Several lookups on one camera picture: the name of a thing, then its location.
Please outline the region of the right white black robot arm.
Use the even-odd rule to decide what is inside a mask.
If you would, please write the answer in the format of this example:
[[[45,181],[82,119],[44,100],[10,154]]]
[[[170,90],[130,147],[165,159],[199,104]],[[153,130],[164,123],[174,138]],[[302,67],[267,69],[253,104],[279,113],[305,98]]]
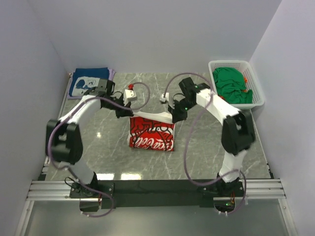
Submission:
[[[179,82],[183,99],[175,100],[168,92],[164,92],[160,101],[168,104],[173,123],[187,119],[188,110],[198,105],[203,111],[209,112],[222,125],[221,144],[224,158],[217,178],[201,183],[195,180],[193,184],[206,187],[215,185],[218,195],[228,195],[238,187],[243,160],[248,149],[255,142],[255,131],[251,112],[242,111],[228,104],[216,95],[207,83],[195,84],[188,77]]]

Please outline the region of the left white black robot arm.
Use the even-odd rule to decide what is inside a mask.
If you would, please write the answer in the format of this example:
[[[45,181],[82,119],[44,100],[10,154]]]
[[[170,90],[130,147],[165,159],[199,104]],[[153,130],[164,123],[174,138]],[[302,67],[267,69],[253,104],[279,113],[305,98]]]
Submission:
[[[96,173],[82,160],[81,129],[100,109],[113,110],[118,118],[133,115],[131,102],[136,99],[133,84],[120,97],[115,97],[115,83],[100,79],[87,89],[79,103],[65,116],[48,121],[46,126],[46,155],[59,171],[68,171],[73,177],[75,191],[91,197],[100,192]]]

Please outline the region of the white t-shirt red print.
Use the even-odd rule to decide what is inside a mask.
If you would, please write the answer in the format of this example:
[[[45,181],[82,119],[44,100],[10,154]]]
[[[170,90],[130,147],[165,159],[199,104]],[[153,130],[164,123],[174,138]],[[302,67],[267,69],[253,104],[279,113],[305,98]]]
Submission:
[[[174,150],[175,124],[170,113],[136,112],[129,118],[129,124],[129,147],[155,151]]]

